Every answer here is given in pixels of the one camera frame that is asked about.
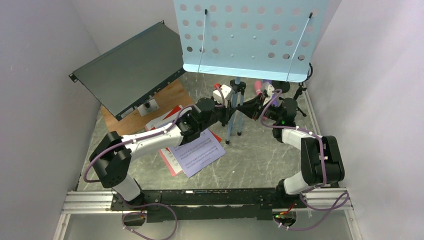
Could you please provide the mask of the pink microphone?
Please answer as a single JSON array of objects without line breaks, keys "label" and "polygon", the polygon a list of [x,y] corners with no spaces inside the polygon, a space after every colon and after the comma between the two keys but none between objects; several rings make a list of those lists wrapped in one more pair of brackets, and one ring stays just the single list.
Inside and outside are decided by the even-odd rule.
[{"label": "pink microphone", "polygon": [[254,90],[256,95],[263,93],[264,89],[262,80],[257,80],[254,82]]}]

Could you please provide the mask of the red sheet music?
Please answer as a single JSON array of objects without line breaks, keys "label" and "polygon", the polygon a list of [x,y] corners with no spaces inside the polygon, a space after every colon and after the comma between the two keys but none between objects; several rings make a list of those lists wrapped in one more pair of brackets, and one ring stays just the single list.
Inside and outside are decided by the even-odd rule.
[{"label": "red sheet music", "polygon": [[[181,109],[183,108],[182,105],[178,105],[176,106],[173,110],[169,111],[167,114],[162,115],[161,117],[158,118],[158,121],[156,123],[154,123],[154,127],[156,129],[163,127],[164,125],[168,124],[168,123],[172,123],[172,121],[177,117],[178,113],[181,111]],[[186,108],[184,109],[179,117],[182,117],[184,113],[186,113],[187,111],[189,111],[190,108]],[[221,142],[222,139],[216,135],[215,133],[211,132],[211,134],[216,138],[216,140],[218,142]]]}]

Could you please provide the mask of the black round-base mic stand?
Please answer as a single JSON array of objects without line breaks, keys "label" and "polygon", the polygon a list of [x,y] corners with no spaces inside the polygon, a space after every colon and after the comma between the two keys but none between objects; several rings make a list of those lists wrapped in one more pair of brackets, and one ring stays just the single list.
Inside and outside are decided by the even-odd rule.
[{"label": "black round-base mic stand", "polygon": [[289,92],[291,88],[291,84],[288,81],[273,80],[272,85],[275,90],[281,90],[282,93]]}]

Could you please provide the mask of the lavender sheet music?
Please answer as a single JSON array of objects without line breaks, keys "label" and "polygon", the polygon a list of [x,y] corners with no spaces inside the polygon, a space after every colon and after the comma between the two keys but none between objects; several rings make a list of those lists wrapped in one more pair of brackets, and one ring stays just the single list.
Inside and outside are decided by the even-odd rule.
[{"label": "lavender sheet music", "polygon": [[169,150],[184,174],[191,178],[226,154],[221,141],[219,136],[207,129],[192,142],[171,147]]}]

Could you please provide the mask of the white sheet music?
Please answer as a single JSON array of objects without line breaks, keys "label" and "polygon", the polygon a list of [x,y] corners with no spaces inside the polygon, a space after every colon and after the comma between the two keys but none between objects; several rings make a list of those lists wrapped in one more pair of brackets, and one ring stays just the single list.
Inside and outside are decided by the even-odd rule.
[{"label": "white sheet music", "polygon": [[[148,122],[145,125],[145,129],[147,131],[155,130],[156,128],[160,128],[163,125],[166,125],[167,123],[172,122],[172,120],[175,119],[175,117],[177,116],[177,113],[182,108],[183,108],[182,105],[175,106],[172,110]],[[176,157],[168,148],[160,149],[158,153],[161,156],[165,165],[167,166],[172,177],[175,177],[177,174],[183,171]]]}]

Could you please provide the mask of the pink sheet music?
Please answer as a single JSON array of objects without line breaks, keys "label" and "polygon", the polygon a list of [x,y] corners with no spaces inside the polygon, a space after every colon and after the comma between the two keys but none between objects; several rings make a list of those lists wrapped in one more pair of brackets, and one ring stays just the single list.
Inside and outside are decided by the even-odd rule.
[{"label": "pink sheet music", "polygon": [[183,171],[176,157],[167,148],[160,149],[158,153],[173,177]]}]

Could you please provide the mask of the light blue music stand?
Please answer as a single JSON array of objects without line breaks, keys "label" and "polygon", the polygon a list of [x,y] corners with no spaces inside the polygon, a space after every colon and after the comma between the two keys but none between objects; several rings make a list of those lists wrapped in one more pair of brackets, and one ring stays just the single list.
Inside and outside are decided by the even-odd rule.
[{"label": "light blue music stand", "polygon": [[326,0],[176,0],[183,69],[191,73],[301,83]]}]

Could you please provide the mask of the purple microphone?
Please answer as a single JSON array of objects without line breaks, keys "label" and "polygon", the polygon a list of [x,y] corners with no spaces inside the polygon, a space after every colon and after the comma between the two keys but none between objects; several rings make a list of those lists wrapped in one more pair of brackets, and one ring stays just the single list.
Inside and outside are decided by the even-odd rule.
[{"label": "purple microphone", "polygon": [[262,87],[263,88],[267,88],[268,86],[271,86],[272,85],[272,80],[269,80],[269,79],[263,79],[262,80]]}]

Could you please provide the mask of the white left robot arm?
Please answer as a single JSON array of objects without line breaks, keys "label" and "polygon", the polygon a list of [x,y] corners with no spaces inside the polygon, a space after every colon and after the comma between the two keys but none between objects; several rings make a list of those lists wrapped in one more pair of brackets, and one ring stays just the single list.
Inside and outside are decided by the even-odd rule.
[{"label": "white left robot arm", "polygon": [[218,105],[211,98],[201,98],[196,104],[183,107],[164,126],[139,134],[119,135],[108,132],[89,157],[88,170],[94,169],[103,188],[113,189],[131,210],[144,203],[142,188],[129,175],[132,160],[149,152],[191,143],[210,126],[227,124],[236,108]]}]

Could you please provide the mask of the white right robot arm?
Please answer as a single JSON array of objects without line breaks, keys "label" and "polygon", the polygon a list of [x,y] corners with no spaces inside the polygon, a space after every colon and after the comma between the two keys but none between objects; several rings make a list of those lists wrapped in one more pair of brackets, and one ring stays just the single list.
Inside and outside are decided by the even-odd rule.
[{"label": "white right robot arm", "polygon": [[298,103],[284,98],[274,105],[276,97],[266,100],[262,94],[236,107],[250,119],[258,120],[271,128],[273,137],[280,143],[300,150],[300,170],[279,182],[275,194],[276,203],[287,208],[295,201],[295,195],[315,187],[338,183],[345,178],[345,169],[337,139],[334,136],[317,135],[298,127],[295,123]]}]

